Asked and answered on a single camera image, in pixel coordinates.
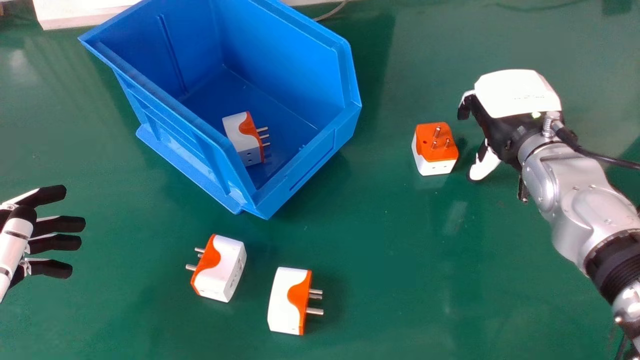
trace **plug adapter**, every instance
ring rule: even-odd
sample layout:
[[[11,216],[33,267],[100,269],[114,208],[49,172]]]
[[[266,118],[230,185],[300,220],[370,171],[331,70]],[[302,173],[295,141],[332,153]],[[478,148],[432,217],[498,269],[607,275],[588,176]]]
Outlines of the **plug adapter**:
[[[271,145],[262,142],[268,138],[265,133],[269,128],[256,129],[249,111],[222,118],[227,138],[231,141],[245,167],[264,162],[264,147]]]
[[[213,234],[204,249],[195,248],[198,265],[186,265],[193,271],[191,286],[196,294],[213,300],[229,302],[236,291],[246,262],[241,241]]]
[[[449,174],[459,156],[451,128],[446,122],[416,126],[411,150],[422,176]]]
[[[322,300],[322,297],[322,290],[311,288],[311,270],[279,267],[269,298],[269,329],[304,335],[307,314],[324,315],[324,310],[308,307],[309,299]]]

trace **green surface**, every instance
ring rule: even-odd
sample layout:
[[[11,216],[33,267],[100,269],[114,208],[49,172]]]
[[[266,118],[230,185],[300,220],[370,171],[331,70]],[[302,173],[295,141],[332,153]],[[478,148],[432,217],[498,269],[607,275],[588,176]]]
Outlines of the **green surface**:
[[[455,116],[481,74],[537,69],[586,147],[640,160],[639,2],[393,3],[326,22],[351,42],[362,116],[268,222],[230,214],[135,137],[84,30],[0,18],[0,199],[62,183],[67,200],[40,214],[87,220],[78,252],[47,255],[74,265],[69,280],[27,279],[0,306],[0,358],[611,358],[609,307],[516,200],[515,172],[466,181],[482,134]],[[413,128],[432,121],[468,144],[449,176],[413,164]],[[608,173],[640,201],[640,174]],[[211,233],[246,244],[229,304],[197,297],[184,270]],[[312,269],[325,293],[301,338],[267,326],[281,265]]]

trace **white adapter body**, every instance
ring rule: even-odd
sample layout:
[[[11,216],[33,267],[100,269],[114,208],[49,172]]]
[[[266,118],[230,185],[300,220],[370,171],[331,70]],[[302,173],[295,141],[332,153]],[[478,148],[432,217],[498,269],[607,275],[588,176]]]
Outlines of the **white adapter body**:
[[[249,111],[222,118],[222,124],[243,165],[249,167],[264,162],[264,147],[271,143],[263,143],[268,134],[260,135],[267,127],[256,129]]]
[[[304,335],[307,314],[323,315],[322,309],[308,307],[309,299],[322,299],[322,290],[311,289],[311,270],[279,267],[273,279],[267,322],[269,329]]]
[[[246,262],[246,251],[241,241],[220,235],[212,235],[204,249],[195,249],[200,261],[196,266],[187,265],[193,271],[191,286],[196,294],[213,300],[229,302]]]

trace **adapter inside blue bin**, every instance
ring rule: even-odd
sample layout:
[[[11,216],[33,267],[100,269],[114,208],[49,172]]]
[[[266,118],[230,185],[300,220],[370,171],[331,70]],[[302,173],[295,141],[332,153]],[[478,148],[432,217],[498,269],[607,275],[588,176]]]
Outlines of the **adapter inside blue bin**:
[[[144,0],[81,36],[115,71],[138,136],[238,213],[269,218],[353,134],[349,44],[279,0]],[[268,127],[245,168],[222,118]]]

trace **gray wire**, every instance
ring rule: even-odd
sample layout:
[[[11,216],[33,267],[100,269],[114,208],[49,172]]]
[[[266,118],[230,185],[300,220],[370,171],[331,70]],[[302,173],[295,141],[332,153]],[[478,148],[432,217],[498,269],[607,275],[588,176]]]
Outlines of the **gray wire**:
[[[330,17],[334,16],[335,14],[337,14],[340,10],[342,10],[342,8],[347,5],[347,3],[349,2],[349,0],[342,0],[342,2],[340,3],[340,5],[336,6],[335,9],[331,10],[330,12],[324,14],[324,15],[320,15],[318,17],[316,17],[314,20],[315,21],[322,21],[325,19],[329,19]]]

